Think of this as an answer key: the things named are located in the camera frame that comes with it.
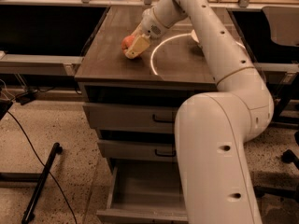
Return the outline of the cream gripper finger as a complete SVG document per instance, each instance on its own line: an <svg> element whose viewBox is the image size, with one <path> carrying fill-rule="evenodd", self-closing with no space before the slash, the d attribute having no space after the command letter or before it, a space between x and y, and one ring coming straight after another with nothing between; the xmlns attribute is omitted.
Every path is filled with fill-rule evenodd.
<svg viewBox="0 0 299 224"><path fill-rule="evenodd" d="M135 30L131 33L131 36L132 36L132 37L136 37L137 35L142 35L142 34L143 34L143 32L142 32L142 25L139 24L139 25L135 28Z"/></svg>
<svg viewBox="0 0 299 224"><path fill-rule="evenodd" d="M143 53L150 46L150 38L146 35L137 35L132 45L132 55L125 55L129 59L134 59Z"/></svg>

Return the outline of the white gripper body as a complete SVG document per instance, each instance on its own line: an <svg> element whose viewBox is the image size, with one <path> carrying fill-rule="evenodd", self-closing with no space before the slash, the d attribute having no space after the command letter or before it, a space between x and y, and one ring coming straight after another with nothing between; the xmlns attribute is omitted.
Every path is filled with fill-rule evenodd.
<svg viewBox="0 0 299 224"><path fill-rule="evenodd" d="M141 31L151 39L162 37L168 30L156 17L153 8L146 9L142 14Z"/></svg>

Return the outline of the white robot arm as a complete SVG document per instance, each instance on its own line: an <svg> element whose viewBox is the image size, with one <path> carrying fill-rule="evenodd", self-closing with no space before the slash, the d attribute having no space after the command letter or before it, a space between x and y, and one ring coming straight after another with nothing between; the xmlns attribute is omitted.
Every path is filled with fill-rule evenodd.
<svg viewBox="0 0 299 224"><path fill-rule="evenodd" d="M175 143L189 224L263 224L244 145L274 112L272 96L247 54L207 0L160 0L121 44L133 59L150 41L188 18L217 89L187 99L175 119Z"/></svg>

